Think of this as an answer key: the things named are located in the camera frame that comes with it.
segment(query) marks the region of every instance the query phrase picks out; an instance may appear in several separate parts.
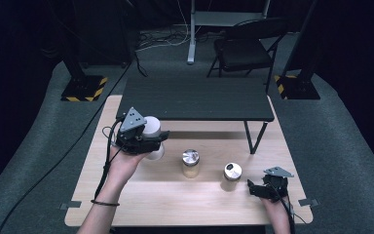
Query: wooden table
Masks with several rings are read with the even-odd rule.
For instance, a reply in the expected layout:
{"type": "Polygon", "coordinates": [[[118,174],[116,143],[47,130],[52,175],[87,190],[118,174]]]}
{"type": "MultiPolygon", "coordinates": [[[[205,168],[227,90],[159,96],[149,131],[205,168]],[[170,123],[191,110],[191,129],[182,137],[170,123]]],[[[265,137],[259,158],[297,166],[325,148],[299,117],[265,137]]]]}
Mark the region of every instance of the wooden table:
{"type": "MultiPolygon", "coordinates": [[[[72,197],[82,204],[69,208],[65,217],[69,226],[80,226],[90,210],[106,154],[107,138],[102,128],[114,123],[120,101],[121,96],[112,96],[105,103],[72,197]]],[[[248,124],[254,130],[250,133],[257,136],[262,123],[248,124]]],[[[170,130],[164,142],[165,156],[158,161],[141,161],[120,197],[113,226],[269,224],[260,200],[249,195],[246,180],[261,185],[263,170],[275,166],[294,174],[288,180],[290,202],[297,215],[312,222],[311,209],[298,204],[306,196],[277,118],[267,127],[253,155],[248,152],[242,121],[162,121],[162,130],[170,130]],[[195,178],[187,178],[181,171],[182,152],[190,148],[201,157],[200,173],[195,178]],[[220,187],[223,169],[232,162],[242,166],[243,175],[235,191],[225,192],[220,187]]],[[[298,217],[295,222],[302,223],[298,217]]]]}

